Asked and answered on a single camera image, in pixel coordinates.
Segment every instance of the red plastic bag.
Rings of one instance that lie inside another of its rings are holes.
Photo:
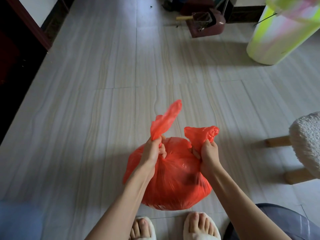
[[[181,111],[181,100],[170,105],[164,115],[158,115],[151,124],[152,140],[159,138],[174,122]],[[200,160],[191,152],[191,144],[200,152],[206,139],[210,142],[219,133],[216,126],[204,128],[184,128],[185,136],[190,142],[180,137],[169,137],[162,141],[167,152],[166,158],[159,155],[155,173],[150,180],[142,203],[157,210],[184,210],[192,207],[205,198],[212,190],[209,182],[200,173]],[[138,166],[144,145],[136,149],[128,159],[125,183]]]

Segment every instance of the wooden stool leg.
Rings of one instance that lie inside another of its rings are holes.
[[[264,140],[267,147],[285,147],[290,146],[289,136],[281,136]]]
[[[284,180],[288,184],[297,184],[305,181],[313,180],[314,177],[306,168],[289,171],[284,174]]]

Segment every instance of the stool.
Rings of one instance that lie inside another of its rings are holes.
[[[320,112],[298,118],[289,128],[289,136],[265,140],[267,147],[292,146],[304,168],[284,174],[288,184],[320,179]]]

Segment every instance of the blue fabric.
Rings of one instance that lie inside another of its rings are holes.
[[[27,203],[0,201],[0,240],[40,240],[42,214]]]

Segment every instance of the foot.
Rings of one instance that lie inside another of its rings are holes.
[[[217,233],[214,232],[214,225],[209,218],[205,214],[197,212],[190,216],[189,233],[208,234],[217,237]]]
[[[146,219],[134,219],[129,240],[150,237],[149,224]]]

